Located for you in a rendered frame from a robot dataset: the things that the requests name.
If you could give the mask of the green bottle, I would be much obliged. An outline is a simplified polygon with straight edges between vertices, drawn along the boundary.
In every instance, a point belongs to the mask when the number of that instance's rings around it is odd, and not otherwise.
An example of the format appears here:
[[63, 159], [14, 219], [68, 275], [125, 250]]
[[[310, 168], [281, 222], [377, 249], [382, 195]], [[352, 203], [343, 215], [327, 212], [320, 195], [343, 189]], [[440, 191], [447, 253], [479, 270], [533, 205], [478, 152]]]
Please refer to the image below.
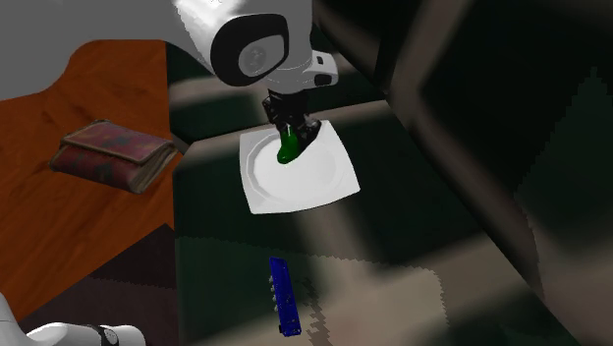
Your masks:
[[277, 152], [277, 161], [280, 164], [288, 164], [300, 155], [298, 137], [290, 125], [280, 132], [280, 147]]

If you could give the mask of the white square plate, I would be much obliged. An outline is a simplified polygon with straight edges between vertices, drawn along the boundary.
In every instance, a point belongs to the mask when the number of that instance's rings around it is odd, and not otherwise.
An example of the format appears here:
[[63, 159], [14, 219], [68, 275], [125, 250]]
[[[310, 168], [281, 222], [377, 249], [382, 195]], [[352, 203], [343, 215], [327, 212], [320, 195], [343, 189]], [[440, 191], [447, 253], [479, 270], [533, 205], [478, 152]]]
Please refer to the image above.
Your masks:
[[361, 190], [351, 158], [329, 121], [321, 122], [316, 140], [290, 163], [277, 161], [280, 144], [274, 128], [240, 136], [240, 171], [251, 213], [302, 211]]

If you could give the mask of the dark red old book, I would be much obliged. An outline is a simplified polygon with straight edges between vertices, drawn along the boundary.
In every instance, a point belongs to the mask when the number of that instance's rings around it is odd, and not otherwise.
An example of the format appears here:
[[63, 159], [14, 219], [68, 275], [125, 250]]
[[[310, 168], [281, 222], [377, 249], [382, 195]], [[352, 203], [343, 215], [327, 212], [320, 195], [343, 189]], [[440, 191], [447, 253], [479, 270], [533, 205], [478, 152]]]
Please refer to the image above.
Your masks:
[[103, 119], [64, 136], [49, 167], [139, 195], [177, 153], [168, 140]]

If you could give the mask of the blue remote control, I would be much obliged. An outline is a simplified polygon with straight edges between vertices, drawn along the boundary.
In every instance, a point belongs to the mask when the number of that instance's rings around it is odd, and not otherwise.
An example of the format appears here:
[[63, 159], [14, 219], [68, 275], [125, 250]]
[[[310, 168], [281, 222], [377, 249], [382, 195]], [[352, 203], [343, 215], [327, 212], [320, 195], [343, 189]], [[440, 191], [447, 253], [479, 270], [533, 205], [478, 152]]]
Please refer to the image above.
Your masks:
[[269, 267], [269, 282], [275, 303], [274, 311], [279, 318], [279, 332], [285, 337], [300, 335], [302, 326], [288, 264], [284, 259], [270, 257]]

